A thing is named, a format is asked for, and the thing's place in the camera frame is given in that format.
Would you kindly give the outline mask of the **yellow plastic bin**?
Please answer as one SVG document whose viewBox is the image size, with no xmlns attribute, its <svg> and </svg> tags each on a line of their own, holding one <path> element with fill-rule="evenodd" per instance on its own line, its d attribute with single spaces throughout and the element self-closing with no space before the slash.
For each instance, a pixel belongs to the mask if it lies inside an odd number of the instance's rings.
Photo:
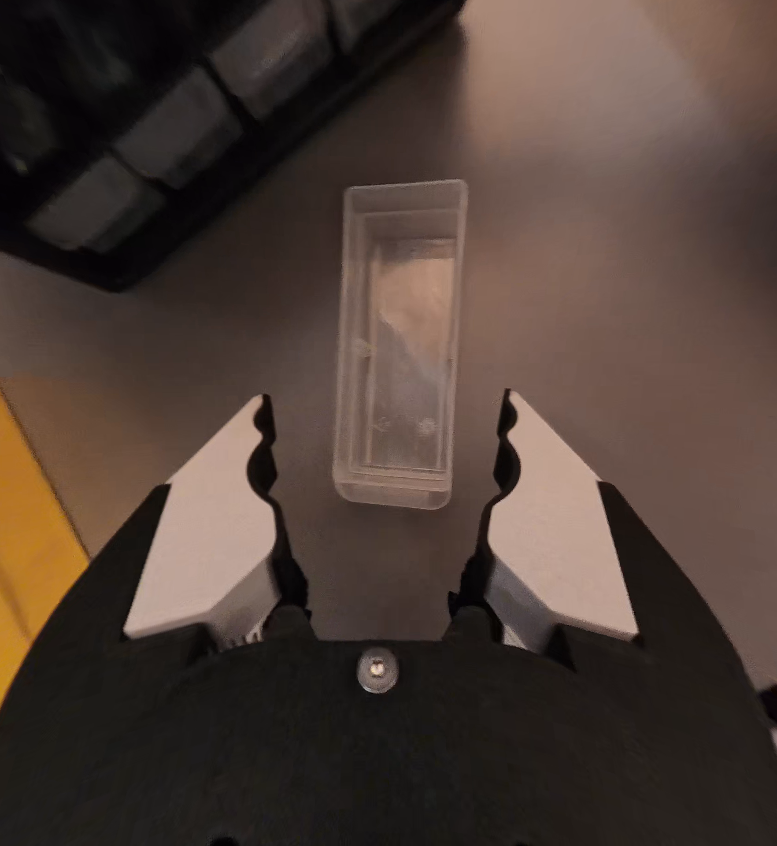
<svg viewBox="0 0 777 846">
<path fill-rule="evenodd" d="M 0 707 L 88 557 L 0 390 Z"/>
</svg>

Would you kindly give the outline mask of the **clear plastic drawer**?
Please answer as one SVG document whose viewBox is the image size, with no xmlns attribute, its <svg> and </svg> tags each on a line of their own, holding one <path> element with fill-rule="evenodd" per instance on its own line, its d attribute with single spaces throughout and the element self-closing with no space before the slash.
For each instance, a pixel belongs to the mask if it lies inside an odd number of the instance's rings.
<svg viewBox="0 0 777 846">
<path fill-rule="evenodd" d="M 461 179 L 344 192 L 332 478 L 349 502 L 451 497 L 467 206 Z"/>
<path fill-rule="evenodd" d="M 266 2 L 232 27 L 207 58 L 228 91 L 256 120 L 267 119 L 333 58 L 323 2 Z"/>
<path fill-rule="evenodd" d="M 66 252 L 106 254 L 164 206 L 162 193 L 113 154 L 98 159 L 39 206 L 24 226 Z"/>
<path fill-rule="evenodd" d="M 209 72 L 196 66 L 146 111 L 113 147 L 145 178 L 182 189 L 243 135 Z"/>
</svg>

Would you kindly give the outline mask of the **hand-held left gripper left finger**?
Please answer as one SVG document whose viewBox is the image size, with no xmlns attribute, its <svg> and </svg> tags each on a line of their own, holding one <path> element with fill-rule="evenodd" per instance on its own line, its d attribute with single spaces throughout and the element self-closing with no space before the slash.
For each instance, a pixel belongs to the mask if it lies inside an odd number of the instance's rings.
<svg viewBox="0 0 777 846">
<path fill-rule="evenodd" d="M 199 625 L 230 649 L 264 640 L 277 608 L 306 608 L 307 578 L 273 495 L 275 440 L 271 397 L 259 394 L 168 481 L 128 639 Z"/>
</svg>

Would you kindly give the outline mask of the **black drawer cabinet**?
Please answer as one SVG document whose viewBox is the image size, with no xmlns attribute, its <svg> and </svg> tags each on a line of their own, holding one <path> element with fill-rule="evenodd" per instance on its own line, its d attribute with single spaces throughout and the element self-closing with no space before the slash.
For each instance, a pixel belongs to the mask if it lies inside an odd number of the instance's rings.
<svg viewBox="0 0 777 846">
<path fill-rule="evenodd" d="M 0 2 L 0 253 L 97 289 L 128 289 L 466 4 L 323 2 L 330 65 L 258 121 L 207 51 L 265 3 Z M 122 160 L 114 143 L 196 66 L 242 124 L 224 155 L 182 189 L 127 164 L 164 206 L 106 254 L 66 252 L 26 230 L 27 217 L 99 158 Z"/>
</svg>

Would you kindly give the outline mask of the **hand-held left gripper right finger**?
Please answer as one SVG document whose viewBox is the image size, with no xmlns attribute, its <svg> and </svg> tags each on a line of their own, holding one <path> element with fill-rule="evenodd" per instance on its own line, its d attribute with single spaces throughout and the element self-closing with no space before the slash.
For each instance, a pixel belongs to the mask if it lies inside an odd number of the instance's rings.
<svg viewBox="0 0 777 846">
<path fill-rule="evenodd" d="M 453 619 L 477 608 L 495 642 L 542 652 L 570 626 L 629 642 L 639 627 L 600 478 L 514 390 L 503 393 L 492 475 Z"/>
</svg>

